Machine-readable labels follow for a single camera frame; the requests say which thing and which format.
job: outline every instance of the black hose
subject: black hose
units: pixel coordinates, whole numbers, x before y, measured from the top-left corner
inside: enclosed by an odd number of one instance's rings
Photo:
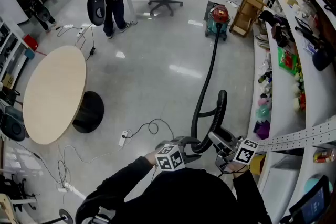
[[[222,124],[222,121],[223,121],[223,118],[224,118],[224,115],[225,115],[226,103],[227,103],[227,92],[225,90],[220,90],[220,92],[218,93],[216,109],[214,109],[212,111],[209,111],[209,112],[201,113],[201,107],[202,107],[202,104],[203,104],[205,92],[206,92],[206,89],[208,88],[210,78],[211,78],[211,75],[212,75],[212,71],[214,69],[214,63],[215,63],[216,52],[217,52],[217,45],[218,45],[218,40],[219,40],[219,35],[220,35],[220,32],[221,32],[220,30],[222,28],[222,24],[217,23],[216,28],[217,28],[217,34],[216,34],[215,45],[214,45],[214,50],[213,50],[213,54],[212,54],[212,58],[211,58],[211,63],[210,63],[208,75],[205,79],[205,83],[203,85],[201,95],[199,96],[199,99],[198,99],[198,102],[197,102],[197,105],[196,105],[196,109],[195,109],[195,112],[194,112],[192,124],[191,124],[191,137],[194,137],[194,138],[197,138],[198,118],[214,115],[214,119],[213,119],[212,124],[209,128],[209,132],[210,131],[216,132],[216,130],[221,128],[220,126]],[[208,135],[206,135],[202,142],[200,142],[197,145],[192,144],[191,147],[192,147],[193,152],[199,154],[199,153],[205,152],[211,145],[212,145],[212,141],[210,140]]]

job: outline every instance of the floor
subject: floor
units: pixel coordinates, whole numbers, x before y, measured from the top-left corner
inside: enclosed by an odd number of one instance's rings
[[[71,0],[56,15],[59,25],[79,27],[88,24],[87,0]],[[83,199],[107,177],[138,156],[154,150],[171,134],[163,123],[159,132],[152,135],[143,128],[131,142],[120,150],[118,141],[123,130],[136,131],[141,124],[154,118],[162,118],[170,125],[175,136],[189,136],[193,112],[208,72],[212,56],[214,37],[205,37],[203,21],[208,0],[181,0],[184,6],[172,6],[175,15],[162,7],[149,16],[148,0],[133,0],[139,23],[125,33],[116,31],[107,40],[102,26],[94,27],[96,53],[87,61],[87,91],[97,92],[104,101],[105,114],[100,126],[92,133],[78,133],[72,126],[56,142],[38,145],[31,139],[22,144],[42,157],[50,172],[59,178],[57,161],[61,159],[66,145],[76,148],[85,162],[105,153],[91,164],[82,163],[74,150],[66,148],[65,161],[71,174],[67,193],[60,193],[56,183],[42,163],[32,154],[12,141],[6,142],[6,166],[21,171],[20,177],[27,178],[27,190],[39,194],[37,210],[25,207],[36,222],[57,217],[60,208],[67,209],[73,216]],[[231,16],[241,0],[210,0],[227,5]],[[130,19],[125,4],[126,19]],[[57,37],[58,31],[42,33],[38,39],[38,50],[48,54],[64,45],[74,45],[77,30],[67,31]],[[85,34],[82,52],[87,58],[92,47],[91,31]],[[17,90],[25,91],[31,73],[43,55],[36,54],[23,71]],[[228,104],[223,127],[236,136],[245,136],[248,129],[253,94],[254,49],[252,35],[241,38],[228,33],[226,41],[219,41],[216,62],[210,85],[206,92],[202,111],[212,110],[216,105],[219,90],[228,93]],[[200,119],[199,138],[202,139],[212,118]],[[191,167],[204,168],[218,175],[216,153],[211,147]],[[127,199],[140,195],[150,183],[151,171]]]

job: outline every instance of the person in black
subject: person in black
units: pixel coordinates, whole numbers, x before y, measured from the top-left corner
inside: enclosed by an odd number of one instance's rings
[[[241,173],[233,174],[238,200],[220,178],[204,170],[184,168],[161,172],[141,196],[125,202],[126,195],[156,165],[156,153],[139,157],[105,179],[78,208],[76,224],[90,223],[99,207],[113,210],[115,215],[109,223],[186,220],[188,223],[271,224],[251,172],[238,163],[229,165],[233,171],[241,169]]]

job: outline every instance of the black table base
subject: black table base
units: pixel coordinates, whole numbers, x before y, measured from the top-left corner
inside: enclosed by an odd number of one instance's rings
[[[78,132],[90,133],[99,126],[103,116],[103,100],[95,92],[85,92],[82,104],[72,124]]]

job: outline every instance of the wooden tabletop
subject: wooden tabletop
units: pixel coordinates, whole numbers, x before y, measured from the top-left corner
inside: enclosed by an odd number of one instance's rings
[[[50,144],[73,122],[86,83],[86,62],[74,46],[49,53],[36,67],[26,88],[23,118],[31,139]]]

